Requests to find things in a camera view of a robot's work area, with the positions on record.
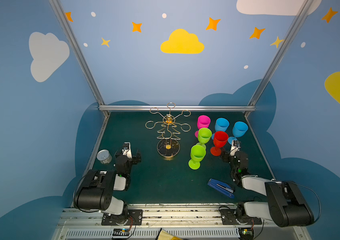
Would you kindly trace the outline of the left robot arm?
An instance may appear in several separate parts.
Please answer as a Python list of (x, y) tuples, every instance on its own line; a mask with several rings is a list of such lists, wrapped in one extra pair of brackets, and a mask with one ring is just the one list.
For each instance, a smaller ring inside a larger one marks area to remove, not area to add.
[(115, 170), (89, 171), (73, 195), (76, 209), (127, 218), (127, 204), (113, 196), (114, 191), (127, 191), (131, 183), (132, 166), (141, 162), (141, 153), (129, 157), (126, 151), (116, 155)]

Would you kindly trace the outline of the red wine glass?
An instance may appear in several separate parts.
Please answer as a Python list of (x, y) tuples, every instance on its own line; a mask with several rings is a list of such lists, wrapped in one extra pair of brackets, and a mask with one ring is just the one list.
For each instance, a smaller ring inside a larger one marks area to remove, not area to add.
[(218, 131), (214, 135), (213, 143), (214, 146), (211, 148), (211, 154), (213, 156), (220, 156), (222, 153), (221, 148), (225, 146), (229, 139), (229, 135), (226, 132)]

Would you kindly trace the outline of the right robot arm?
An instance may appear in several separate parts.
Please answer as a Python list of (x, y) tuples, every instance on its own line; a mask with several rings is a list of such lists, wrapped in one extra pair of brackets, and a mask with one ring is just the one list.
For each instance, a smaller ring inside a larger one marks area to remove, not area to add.
[(235, 153), (222, 151), (221, 157), (224, 162), (230, 164), (231, 178), (238, 187), (267, 197), (266, 202), (238, 203), (236, 220), (239, 224), (268, 220), (284, 228), (309, 226), (318, 220), (295, 182), (268, 180), (250, 174), (249, 158), (243, 151)]

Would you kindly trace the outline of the blue wine glass front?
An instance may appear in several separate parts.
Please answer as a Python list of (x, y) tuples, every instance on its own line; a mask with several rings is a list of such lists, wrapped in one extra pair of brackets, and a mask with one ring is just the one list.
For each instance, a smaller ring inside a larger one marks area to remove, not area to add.
[(215, 123), (215, 132), (226, 132), (228, 127), (230, 126), (230, 122), (225, 118), (218, 118)]

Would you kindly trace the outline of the pink wine glass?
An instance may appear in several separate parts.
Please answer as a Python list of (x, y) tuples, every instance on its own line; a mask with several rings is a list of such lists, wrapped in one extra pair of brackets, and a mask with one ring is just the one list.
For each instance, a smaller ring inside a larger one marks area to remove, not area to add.
[(211, 119), (206, 115), (201, 115), (198, 117), (197, 127), (198, 130), (195, 132), (195, 137), (198, 137), (199, 129), (208, 128), (210, 126)]

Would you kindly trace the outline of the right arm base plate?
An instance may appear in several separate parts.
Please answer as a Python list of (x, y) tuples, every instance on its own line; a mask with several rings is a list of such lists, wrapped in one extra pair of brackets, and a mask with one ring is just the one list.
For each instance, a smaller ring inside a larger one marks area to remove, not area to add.
[(262, 225), (260, 218), (249, 217), (241, 209), (219, 208), (223, 225)]

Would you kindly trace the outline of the green wine glass back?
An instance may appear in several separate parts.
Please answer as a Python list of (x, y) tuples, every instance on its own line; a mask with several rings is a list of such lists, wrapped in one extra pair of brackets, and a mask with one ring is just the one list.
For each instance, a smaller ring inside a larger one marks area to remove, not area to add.
[(194, 145), (191, 148), (191, 159), (189, 160), (189, 167), (197, 170), (201, 166), (201, 161), (206, 156), (206, 149), (201, 145)]

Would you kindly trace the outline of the blue wine glass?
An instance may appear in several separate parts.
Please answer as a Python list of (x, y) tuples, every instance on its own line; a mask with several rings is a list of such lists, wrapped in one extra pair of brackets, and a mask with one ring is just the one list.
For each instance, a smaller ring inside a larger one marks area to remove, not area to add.
[(230, 122), (225, 118), (218, 118), (215, 123), (215, 132), (226, 132), (228, 127), (230, 126)]
[(234, 141), (237, 141), (239, 137), (242, 137), (247, 130), (249, 129), (248, 125), (244, 122), (236, 122), (233, 127), (233, 137), (229, 137), (228, 143), (230, 145), (233, 144)]

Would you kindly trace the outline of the green wine glass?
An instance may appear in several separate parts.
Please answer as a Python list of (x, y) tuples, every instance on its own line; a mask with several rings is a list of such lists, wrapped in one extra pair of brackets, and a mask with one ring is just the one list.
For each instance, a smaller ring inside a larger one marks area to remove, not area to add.
[(201, 128), (198, 131), (198, 143), (197, 145), (202, 146), (206, 149), (206, 144), (210, 141), (212, 137), (212, 131), (209, 128)]
[(201, 145), (194, 145), (191, 148), (191, 159), (189, 160), (189, 167), (197, 170), (201, 166), (201, 161), (206, 156), (206, 149)]

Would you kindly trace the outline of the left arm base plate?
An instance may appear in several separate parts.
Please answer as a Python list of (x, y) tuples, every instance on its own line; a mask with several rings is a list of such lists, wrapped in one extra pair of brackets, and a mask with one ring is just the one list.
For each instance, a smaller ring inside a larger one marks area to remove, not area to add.
[(127, 210), (121, 215), (103, 214), (102, 226), (141, 226), (143, 210)]

